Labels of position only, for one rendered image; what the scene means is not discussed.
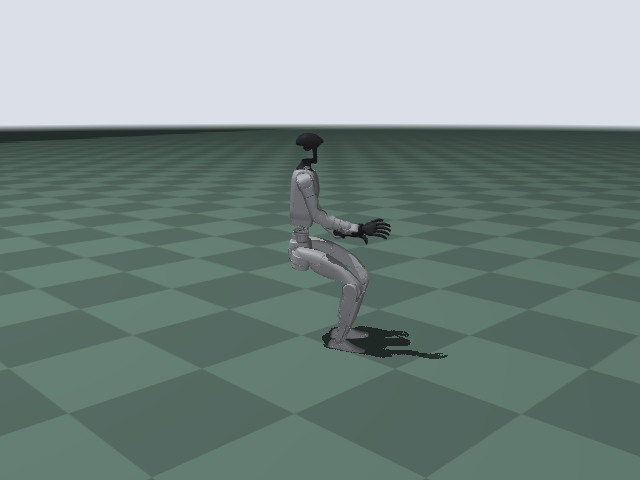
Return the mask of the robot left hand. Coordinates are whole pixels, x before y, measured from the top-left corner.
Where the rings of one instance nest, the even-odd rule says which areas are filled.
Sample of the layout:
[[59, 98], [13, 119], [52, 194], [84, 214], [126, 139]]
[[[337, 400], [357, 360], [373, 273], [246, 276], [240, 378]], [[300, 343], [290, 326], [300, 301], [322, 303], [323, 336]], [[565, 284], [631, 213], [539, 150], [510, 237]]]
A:
[[345, 238], [345, 236], [350, 236], [350, 237], [359, 237], [359, 238], [362, 238], [362, 239], [364, 240], [365, 244], [367, 244], [367, 243], [368, 243], [368, 239], [367, 239], [367, 237], [366, 237], [364, 234], [363, 234], [363, 236], [353, 236], [353, 235], [350, 235], [350, 234], [345, 235], [345, 234], [343, 234], [342, 232], [340, 232], [340, 231], [338, 232], [338, 231], [336, 231], [336, 230], [334, 230], [334, 231], [333, 231], [333, 234], [334, 234], [335, 236], [341, 236], [342, 238]]

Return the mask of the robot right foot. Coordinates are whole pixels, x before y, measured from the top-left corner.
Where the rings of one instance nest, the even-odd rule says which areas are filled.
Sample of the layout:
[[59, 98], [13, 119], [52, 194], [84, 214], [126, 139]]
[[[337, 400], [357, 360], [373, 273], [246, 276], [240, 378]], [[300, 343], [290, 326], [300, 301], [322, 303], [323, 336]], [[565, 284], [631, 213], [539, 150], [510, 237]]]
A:
[[[336, 338], [332, 338], [328, 342], [328, 347], [335, 348], [335, 349], [340, 349], [340, 350], [344, 350], [344, 351], [349, 351], [349, 352], [355, 352], [355, 353], [363, 353], [363, 352], [365, 352], [364, 349], [352, 344], [348, 340], [343, 341], [342, 344], [340, 344], [342, 342], [341, 340], [340, 340], [339, 344], [337, 344], [335, 342], [335, 340], [336, 340]], [[339, 342], [339, 341], [337, 340], [337, 342]]]

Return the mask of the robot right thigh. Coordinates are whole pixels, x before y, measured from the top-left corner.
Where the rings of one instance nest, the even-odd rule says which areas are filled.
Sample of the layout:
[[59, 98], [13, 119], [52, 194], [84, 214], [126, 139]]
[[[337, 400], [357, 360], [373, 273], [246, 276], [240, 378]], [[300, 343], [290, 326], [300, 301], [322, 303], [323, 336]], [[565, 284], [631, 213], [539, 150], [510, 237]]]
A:
[[363, 285], [355, 275], [340, 261], [324, 252], [298, 247], [296, 251], [292, 251], [291, 261], [292, 267], [296, 270], [306, 271], [310, 266], [319, 275], [343, 282], [343, 287], [346, 284], [355, 285], [358, 289], [357, 298], [363, 292]]

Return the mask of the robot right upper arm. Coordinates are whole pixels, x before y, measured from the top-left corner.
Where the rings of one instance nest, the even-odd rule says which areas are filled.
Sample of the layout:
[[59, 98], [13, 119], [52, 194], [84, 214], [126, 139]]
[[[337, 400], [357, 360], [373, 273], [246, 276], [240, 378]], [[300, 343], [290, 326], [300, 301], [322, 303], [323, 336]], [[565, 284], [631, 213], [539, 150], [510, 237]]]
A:
[[[324, 213], [326, 213], [324, 210], [319, 210], [318, 209], [318, 198], [316, 195], [316, 191], [315, 191], [315, 187], [314, 187], [314, 181], [312, 179], [312, 176], [310, 174], [304, 173], [304, 174], [300, 174], [297, 176], [296, 179], [296, 183], [297, 186], [300, 190], [300, 192], [303, 195], [303, 198], [305, 200], [306, 206], [308, 208], [309, 214], [312, 218], [312, 220], [317, 223], [315, 221], [315, 214], [319, 211], [322, 211]], [[327, 213], [326, 213], [327, 214]], [[317, 223], [319, 224], [319, 223]]]

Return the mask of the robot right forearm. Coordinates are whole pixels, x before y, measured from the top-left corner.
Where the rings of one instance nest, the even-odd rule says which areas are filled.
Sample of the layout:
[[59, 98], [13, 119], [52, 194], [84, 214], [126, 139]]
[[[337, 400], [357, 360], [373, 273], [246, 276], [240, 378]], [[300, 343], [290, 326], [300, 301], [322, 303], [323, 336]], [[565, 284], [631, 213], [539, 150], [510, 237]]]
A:
[[348, 221], [344, 222], [343, 220], [337, 219], [335, 216], [329, 216], [322, 211], [315, 214], [315, 221], [329, 230], [333, 229], [338, 232], [340, 231], [345, 235], [351, 235], [352, 232], [358, 232], [358, 224], [352, 224]]

